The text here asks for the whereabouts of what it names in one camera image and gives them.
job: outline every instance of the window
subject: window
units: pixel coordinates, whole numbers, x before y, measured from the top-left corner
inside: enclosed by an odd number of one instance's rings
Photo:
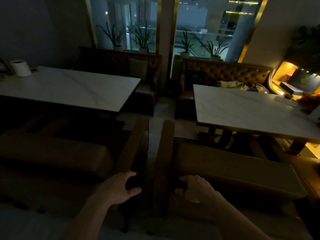
[[[237,62],[262,0],[180,0],[174,55],[184,51],[183,32],[191,40],[190,56],[210,58],[206,45],[223,43],[221,59]]]
[[[90,0],[90,4],[99,48],[113,48],[103,31],[107,31],[107,23],[110,32],[113,26],[116,33],[122,32],[121,45],[128,50],[139,50],[136,30],[139,27],[145,32],[146,27],[150,32],[149,51],[155,52],[158,0]]]

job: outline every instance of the hand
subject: hand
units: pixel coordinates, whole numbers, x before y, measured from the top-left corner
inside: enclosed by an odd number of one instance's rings
[[[210,198],[216,198],[220,195],[220,193],[215,191],[212,186],[199,175],[186,175],[179,177],[179,179],[186,182],[188,189],[185,190],[177,188],[174,192],[193,203],[204,202]]]
[[[117,205],[127,201],[142,191],[141,188],[126,190],[127,180],[136,174],[136,172],[128,171],[113,175],[100,185],[95,195],[110,205]]]

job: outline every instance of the tufted leather backrest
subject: tufted leather backrest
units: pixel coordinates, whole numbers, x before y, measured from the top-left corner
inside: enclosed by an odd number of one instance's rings
[[[160,55],[80,47],[82,71],[128,76],[129,58],[148,61],[146,81],[151,82],[160,64]]]
[[[205,59],[185,59],[182,74],[186,69],[193,71],[203,71],[206,73],[205,83],[213,81],[238,81],[245,85],[262,84],[273,71],[272,67],[228,63],[222,61],[210,61]]]

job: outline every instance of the tiled floor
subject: tiled floor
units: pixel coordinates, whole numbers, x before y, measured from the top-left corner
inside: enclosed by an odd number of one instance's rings
[[[145,192],[152,187],[153,168],[159,147],[161,130],[165,120],[174,120],[175,100],[160,97],[154,109],[154,116],[137,113],[120,113],[117,120],[125,121],[123,129],[132,130],[138,117],[149,118],[149,151],[145,166]],[[175,136],[196,139],[199,131],[208,129],[199,127],[195,121],[174,120]],[[194,223],[182,219],[150,218],[144,203],[149,201],[144,195],[141,211],[130,221],[129,232],[122,233],[102,226],[99,239],[221,239],[218,230],[211,225]],[[20,210],[12,206],[0,204],[0,238],[7,239],[58,239],[65,226],[72,220],[49,214],[39,214],[31,210]]]

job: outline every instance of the marble tabletop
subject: marble tabletop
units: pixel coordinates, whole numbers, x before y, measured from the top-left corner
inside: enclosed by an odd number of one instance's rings
[[[298,104],[275,94],[193,85],[197,120],[216,128],[320,143],[320,128]]]
[[[119,112],[139,78],[38,66],[0,81],[0,95]]]

